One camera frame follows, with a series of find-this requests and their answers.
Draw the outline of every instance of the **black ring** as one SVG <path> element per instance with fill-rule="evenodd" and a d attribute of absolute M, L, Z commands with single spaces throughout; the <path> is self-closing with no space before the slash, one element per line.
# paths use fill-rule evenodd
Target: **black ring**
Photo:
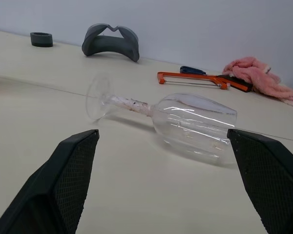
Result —
<path fill-rule="evenodd" d="M 49 33 L 30 33 L 30 40 L 33 46 L 52 47 L 52 34 Z"/>

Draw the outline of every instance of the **white table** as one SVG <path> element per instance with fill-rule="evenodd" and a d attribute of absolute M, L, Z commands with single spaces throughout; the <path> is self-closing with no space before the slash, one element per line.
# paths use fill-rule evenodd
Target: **white table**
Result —
<path fill-rule="evenodd" d="M 233 89 L 158 85 L 156 72 L 177 70 L 174 64 L 147 59 L 134 64 L 118 55 L 85 58 L 79 47 L 57 44 L 43 50 L 31 47 L 29 38 L 0 32 L 0 45 L 8 41 L 0 51 L 0 77 L 16 81 L 0 79 L 0 216 L 61 140 L 98 128 L 101 138 L 77 233 L 266 233 L 237 168 L 175 154 L 158 140 L 150 118 L 132 112 L 94 125 L 85 116 L 82 94 L 93 74 L 108 68 L 118 73 L 114 79 L 118 94 L 150 103 L 169 93 L 199 92 L 236 109 L 238 127 L 276 133 L 272 138 L 293 153 L 293 140 L 284 139 L 293 130 L 292 107 Z M 253 106 L 257 102 L 261 111 L 263 103 L 269 106 L 263 113 L 247 115 L 243 102 Z M 286 128 L 273 127 L 280 117 L 269 121 L 256 117 L 270 117 L 278 108 L 281 116 L 292 120 L 285 133 Z"/>

